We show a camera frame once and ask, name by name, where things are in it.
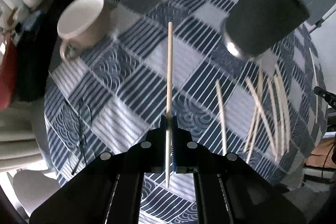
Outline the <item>wooden chopstick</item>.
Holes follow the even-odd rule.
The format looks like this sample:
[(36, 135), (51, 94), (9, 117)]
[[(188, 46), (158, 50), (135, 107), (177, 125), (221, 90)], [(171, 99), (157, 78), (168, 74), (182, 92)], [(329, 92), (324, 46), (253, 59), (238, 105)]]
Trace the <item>wooden chopstick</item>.
[(275, 66), (276, 74), (273, 77), (274, 83), (276, 85), (276, 93), (278, 97), (278, 108), (280, 110), (280, 137), (281, 137), (281, 155), (285, 155), (289, 151), (289, 143), (291, 137), (290, 129), (290, 117), (289, 117), (289, 106), (288, 98), (285, 91), (284, 81), (282, 79), (281, 71), (279, 65)]
[(270, 96), (270, 102), (272, 106), (272, 115), (273, 115), (273, 123), (274, 123), (274, 144), (275, 144), (275, 155), (274, 159), (275, 161), (278, 160), (278, 120), (277, 120), (277, 110), (276, 110), (276, 102), (274, 98), (274, 91), (273, 91), (273, 86), (271, 82), (271, 78), (268, 77), (267, 80), (267, 85), (268, 85), (268, 92)]
[(219, 109), (219, 119), (221, 126), (221, 135), (222, 135), (222, 154), (225, 156), (227, 154), (227, 138), (226, 138), (226, 124), (225, 124), (225, 116), (224, 116), (224, 103), (222, 97), (221, 83), (219, 79), (216, 80), (216, 93), (218, 100), (218, 109)]
[[(263, 94), (263, 73), (261, 71), (261, 69), (259, 69), (258, 72), (258, 83), (257, 83), (257, 95), (259, 100), (262, 99), (262, 94)], [(249, 164), (249, 161), (251, 159), (252, 156), (252, 152), (253, 152), (253, 147), (255, 144), (255, 140), (256, 140), (256, 135), (257, 135), (257, 130), (259, 127), (259, 110), (258, 107), (255, 106), (254, 107), (254, 112), (253, 112), (253, 117), (252, 117), (252, 122), (248, 131), (248, 135), (247, 135), (247, 139), (245, 142), (245, 147), (243, 149), (243, 152), (247, 153), (247, 158), (245, 160), (245, 162), (247, 164)]]
[[(313, 75), (314, 75), (314, 88), (317, 87), (318, 85), (318, 81), (317, 81), (317, 73), (316, 73), (316, 69), (315, 69), (315, 62), (314, 62), (314, 57), (313, 57), (313, 52), (311, 50), (311, 47), (309, 47), (309, 53), (310, 53), (310, 58), (311, 58), (311, 62), (312, 62), (312, 67), (313, 67)], [(318, 97), (315, 97), (315, 122), (318, 122)]]
[(274, 141), (272, 132), (270, 130), (270, 126), (269, 126), (269, 123), (267, 121), (266, 114), (264, 112), (264, 109), (261, 105), (258, 94), (256, 92), (256, 89), (254, 88), (254, 86), (253, 86), (249, 77), (247, 77), (245, 79), (245, 81), (246, 81), (247, 87), (250, 90), (250, 93), (252, 94), (252, 97), (254, 98), (255, 106), (257, 107), (257, 114), (261, 118), (261, 120), (264, 124), (265, 130), (266, 130), (266, 133), (267, 133), (267, 136), (268, 136), (268, 139), (269, 139), (269, 143), (270, 143), (270, 148), (271, 148), (272, 154), (274, 155), (274, 159), (277, 160), (278, 159), (278, 152), (277, 152), (277, 148), (276, 148), (276, 145), (275, 145), (275, 141)]
[(166, 92), (166, 150), (165, 150), (165, 186), (170, 186), (170, 165), (171, 165), (171, 108), (173, 90), (173, 23), (168, 23), (167, 40), (167, 92)]

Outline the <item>wooden chopstick on table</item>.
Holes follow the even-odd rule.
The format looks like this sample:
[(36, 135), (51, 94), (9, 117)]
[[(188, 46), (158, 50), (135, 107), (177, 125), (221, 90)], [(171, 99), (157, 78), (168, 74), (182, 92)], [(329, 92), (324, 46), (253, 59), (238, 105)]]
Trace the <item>wooden chopstick on table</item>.
[(276, 110), (276, 102), (274, 98), (274, 91), (273, 91), (273, 86), (271, 82), (271, 78), (268, 77), (267, 80), (267, 85), (268, 85), (268, 92), (270, 96), (270, 102), (272, 106), (272, 115), (273, 115), (273, 123), (274, 123), (274, 144), (275, 144), (275, 155), (274, 159), (275, 161), (278, 160), (278, 120), (277, 120), (277, 110)]
[(278, 108), (280, 110), (280, 137), (281, 137), (281, 155), (285, 155), (289, 151), (289, 143), (291, 137), (290, 129), (290, 117), (289, 117), (289, 106), (288, 98), (285, 91), (284, 81), (282, 79), (281, 71), (279, 65), (275, 66), (276, 74), (273, 77), (274, 83), (276, 85), (276, 93), (278, 97)]
[[(262, 99), (262, 94), (263, 94), (263, 73), (261, 71), (261, 69), (259, 69), (258, 72), (258, 83), (257, 83), (257, 95), (259, 100)], [(247, 164), (249, 164), (249, 161), (251, 159), (252, 156), (252, 152), (253, 152), (253, 147), (255, 144), (255, 140), (256, 140), (256, 135), (257, 135), (257, 130), (259, 127), (259, 110), (258, 107), (255, 106), (254, 107), (254, 112), (253, 112), (253, 117), (252, 117), (252, 122), (248, 131), (248, 135), (247, 135), (247, 139), (245, 142), (245, 147), (243, 149), (243, 152), (247, 153), (247, 158), (245, 160), (245, 162)]]
[(269, 123), (267, 121), (266, 114), (264, 112), (264, 109), (261, 105), (258, 94), (256, 92), (256, 89), (254, 88), (254, 86), (253, 86), (249, 77), (247, 77), (245, 79), (245, 81), (246, 81), (247, 87), (250, 90), (250, 93), (252, 94), (252, 97), (254, 98), (255, 106), (257, 107), (257, 114), (261, 118), (261, 120), (264, 124), (265, 130), (266, 130), (266, 133), (267, 133), (267, 136), (268, 136), (268, 139), (269, 139), (269, 143), (270, 143), (270, 148), (271, 148), (272, 154), (274, 155), (274, 159), (277, 160), (278, 159), (278, 152), (277, 152), (277, 148), (276, 148), (276, 145), (275, 145), (275, 141), (274, 141), (272, 132), (270, 130), (270, 126), (269, 126)]
[(219, 119), (221, 126), (221, 135), (222, 135), (222, 154), (225, 156), (227, 154), (227, 138), (226, 138), (226, 124), (225, 124), (225, 116), (224, 116), (224, 103), (222, 97), (221, 83), (219, 79), (216, 80), (216, 93), (218, 100), (218, 109), (219, 109)]

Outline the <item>blue patterned tablecloth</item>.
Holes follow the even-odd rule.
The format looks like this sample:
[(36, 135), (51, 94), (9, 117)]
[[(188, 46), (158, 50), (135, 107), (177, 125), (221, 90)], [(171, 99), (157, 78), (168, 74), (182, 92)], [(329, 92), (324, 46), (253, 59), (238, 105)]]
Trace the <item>blue patterned tablecloth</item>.
[[(259, 69), (263, 75), (261, 105), (274, 138), (272, 106), (267, 78), (271, 78), (278, 120), (278, 160), (260, 118), (249, 165), (272, 185), (295, 171), (318, 145), (327, 129), (327, 104), (318, 98), (315, 122), (313, 52), (318, 86), (324, 86), (318, 53), (305, 24), (267, 50), (260, 61), (244, 61), (224, 45), (221, 25), (238, 0), (108, 0), (112, 30), (96, 46), (73, 61), (52, 58), (46, 84), (47, 139), (60, 191), (52, 209), (52, 222), (97, 223), (93, 215), (98, 199), (106, 196), (93, 187), (108, 178), (103, 169), (91, 171), (75, 190), (68, 155), (75, 144), (79, 100), (92, 115), (87, 141), (95, 159), (103, 152), (126, 152), (159, 126), (166, 112), (167, 27), (173, 23), (173, 109), (178, 125), (193, 141), (216, 154), (222, 153), (216, 80), (224, 103), (227, 151), (246, 160), (243, 152), (255, 101), (245, 79), (257, 91)], [(288, 98), (291, 137), (289, 151), (281, 155), (278, 97), (273, 77), (278, 64)]]

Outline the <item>beige ceramic mug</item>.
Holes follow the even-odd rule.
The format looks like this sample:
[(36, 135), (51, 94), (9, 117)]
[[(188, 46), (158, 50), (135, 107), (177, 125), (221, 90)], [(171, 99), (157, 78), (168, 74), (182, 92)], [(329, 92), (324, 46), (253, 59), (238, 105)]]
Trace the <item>beige ceramic mug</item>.
[(106, 0), (74, 0), (61, 14), (59, 53), (64, 61), (73, 60), (108, 35), (110, 5)]

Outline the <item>black metal utensil cup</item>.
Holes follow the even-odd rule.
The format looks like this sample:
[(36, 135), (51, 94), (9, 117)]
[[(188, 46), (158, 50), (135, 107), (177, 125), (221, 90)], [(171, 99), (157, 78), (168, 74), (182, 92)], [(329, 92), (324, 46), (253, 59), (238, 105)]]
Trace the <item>black metal utensil cup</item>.
[(238, 0), (222, 22), (228, 52), (255, 59), (310, 17), (302, 0)]

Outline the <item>red object at left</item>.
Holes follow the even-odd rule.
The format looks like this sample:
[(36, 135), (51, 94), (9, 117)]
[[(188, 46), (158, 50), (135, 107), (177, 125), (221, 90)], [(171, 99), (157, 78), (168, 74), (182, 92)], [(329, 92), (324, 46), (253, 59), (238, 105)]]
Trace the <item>red object at left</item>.
[(1, 110), (5, 110), (13, 101), (17, 70), (17, 48), (11, 34), (3, 34), (6, 42), (5, 54), (1, 63)]

